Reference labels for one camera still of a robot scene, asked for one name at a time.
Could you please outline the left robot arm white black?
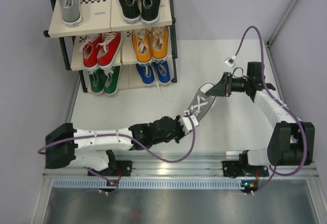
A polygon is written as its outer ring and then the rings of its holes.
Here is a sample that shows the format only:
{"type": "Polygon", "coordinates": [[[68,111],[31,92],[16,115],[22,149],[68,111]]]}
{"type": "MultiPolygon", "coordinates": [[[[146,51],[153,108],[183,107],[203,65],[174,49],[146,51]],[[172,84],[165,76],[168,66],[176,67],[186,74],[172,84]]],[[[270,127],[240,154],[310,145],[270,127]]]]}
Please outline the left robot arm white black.
{"type": "Polygon", "coordinates": [[[46,169],[87,167],[110,176],[117,168],[115,151],[146,150],[160,143],[179,142],[184,136],[181,116],[107,131],[76,129],[72,123],[64,123],[46,136],[46,149],[41,152],[46,169]]]}

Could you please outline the red canvas sneaker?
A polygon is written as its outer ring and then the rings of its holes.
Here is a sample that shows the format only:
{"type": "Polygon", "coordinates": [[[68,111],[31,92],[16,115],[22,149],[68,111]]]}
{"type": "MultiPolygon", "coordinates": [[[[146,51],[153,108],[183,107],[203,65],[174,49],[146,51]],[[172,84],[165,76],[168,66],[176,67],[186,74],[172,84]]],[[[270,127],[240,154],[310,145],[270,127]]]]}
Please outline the red canvas sneaker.
{"type": "Polygon", "coordinates": [[[103,34],[103,40],[97,45],[99,47],[97,62],[100,69],[107,70],[112,67],[122,42],[123,37],[120,31],[103,34]]]}
{"type": "Polygon", "coordinates": [[[97,55],[100,48],[98,44],[101,42],[102,33],[88,34],[80,46],[79,52],[83,55],[83,64],[90,73],[98,69],[97,55]]]}

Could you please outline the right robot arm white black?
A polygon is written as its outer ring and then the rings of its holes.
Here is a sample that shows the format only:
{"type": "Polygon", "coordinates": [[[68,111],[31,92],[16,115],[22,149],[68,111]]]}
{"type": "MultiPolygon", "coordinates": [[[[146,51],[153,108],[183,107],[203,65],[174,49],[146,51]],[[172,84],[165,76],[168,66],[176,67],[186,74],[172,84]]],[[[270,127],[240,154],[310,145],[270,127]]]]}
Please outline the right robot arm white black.
{"type": "Polygon", "coordinates": [[[257,171],[258,166],[310,165],[313,161],[315,127],[291,115],[279,98],[275,87],[265,83],[264,65],[249,62],[245,77],[236,78],[225,72],[207,95],[229,97],[231,93],[245,93],[264,113],[273,128],[268,145],[262,149],[245,150],[239,155],[239,171],[246,176],[257,171]]]}

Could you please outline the grey canvas sneaker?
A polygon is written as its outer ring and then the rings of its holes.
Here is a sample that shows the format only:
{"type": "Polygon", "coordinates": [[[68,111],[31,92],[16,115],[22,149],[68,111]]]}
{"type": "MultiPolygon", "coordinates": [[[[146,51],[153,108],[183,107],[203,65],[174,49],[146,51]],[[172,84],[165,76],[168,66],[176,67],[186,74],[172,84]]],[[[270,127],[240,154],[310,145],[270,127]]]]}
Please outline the grey canvas sneaker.
{"type": "Polygon", "coordinates": [[[192,119],[196,119],[197,122],[195,123],[195,126],[198,126],[199,122],[215,105],[217,97],[206,94],[206,92],[212,87],[214,87],[214,84],[211,82],[204,83],[202,86],[200,86],[189,107],[184,112],[185,114],[189,114],[192,119]]]}
{"type": "Polygon", "coordinates": [[[80,9],[82,0],[59,0],[64,23],[74,28],[82,24],[83,17],[80,9]]]}

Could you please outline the green canvas sneaker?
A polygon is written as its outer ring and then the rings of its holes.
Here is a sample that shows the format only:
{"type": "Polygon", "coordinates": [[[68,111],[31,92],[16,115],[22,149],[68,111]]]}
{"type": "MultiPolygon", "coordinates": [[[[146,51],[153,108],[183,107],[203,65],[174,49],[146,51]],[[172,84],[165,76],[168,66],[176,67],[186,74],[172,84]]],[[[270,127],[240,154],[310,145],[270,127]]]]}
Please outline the green canvas sneaker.
{"type": "Polygon", "coordinates": [[[104,91],[103,70],[97,69],[89,73],[90,88],[94,94],[102,94],[104,91]]]}
{"type": "Polygon", "coordinates": [[[118,91],[119,78],[121,74],[121,67],[114,66],[104,71],[104,92],[107,95],[114,95],[118,91]]]}

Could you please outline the orange canvas sneaker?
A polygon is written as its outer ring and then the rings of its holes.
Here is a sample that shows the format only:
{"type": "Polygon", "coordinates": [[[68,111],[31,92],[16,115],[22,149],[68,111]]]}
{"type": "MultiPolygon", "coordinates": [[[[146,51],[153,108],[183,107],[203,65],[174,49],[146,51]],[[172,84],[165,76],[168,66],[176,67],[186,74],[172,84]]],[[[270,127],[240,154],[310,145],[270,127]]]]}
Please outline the orange canvas sneaker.
{"type": "Polygon", "coordinates": [[[137,63],[141,66],[151,64],[152,55],[150,50],[150,38],[147,29],[133,30],[131,39],[137,63]]]}
{"type": "Polygon", "coordinates": [[[151,29],[152,57],[155,61],[165,61],[168,55],[170,31],[168,26],[153,27],[151,29]]]}

